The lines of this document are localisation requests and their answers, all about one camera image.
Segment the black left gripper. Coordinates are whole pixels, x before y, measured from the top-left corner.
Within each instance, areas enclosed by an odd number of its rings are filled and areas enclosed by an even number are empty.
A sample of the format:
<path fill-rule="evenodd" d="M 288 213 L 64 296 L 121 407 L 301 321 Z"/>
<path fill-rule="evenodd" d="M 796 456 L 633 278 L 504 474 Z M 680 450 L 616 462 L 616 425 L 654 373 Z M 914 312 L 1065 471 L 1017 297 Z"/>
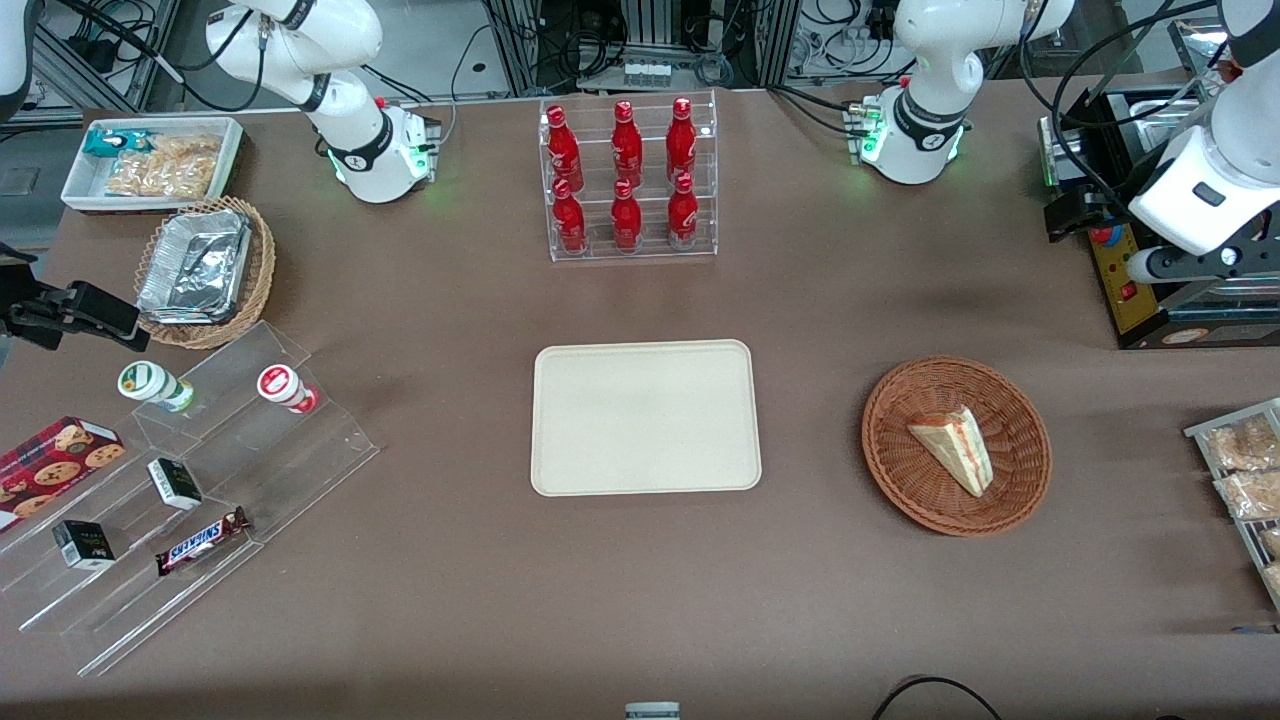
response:
<path fill-rule="evenodd" d="M 1051 243 L 1093 229 L 1093 241 L 1120 241 L 1132 215 L 1123 190 L 1071 188 L 1044 206 L 1044 233 Z"/>

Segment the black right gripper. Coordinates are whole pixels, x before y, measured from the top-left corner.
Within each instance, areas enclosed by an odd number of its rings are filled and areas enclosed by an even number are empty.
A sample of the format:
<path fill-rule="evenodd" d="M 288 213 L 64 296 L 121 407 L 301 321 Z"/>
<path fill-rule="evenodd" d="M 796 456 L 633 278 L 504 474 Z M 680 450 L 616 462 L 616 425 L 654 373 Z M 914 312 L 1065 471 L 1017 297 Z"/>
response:
<path fill-rule="evenodd" d="M 140 310 L 88 282 L 64 290 L 35 283 L 1 286 L 3 337 L 56 350 L 64 334 L 93 334 L 115 342 L 141 342 Z"/>

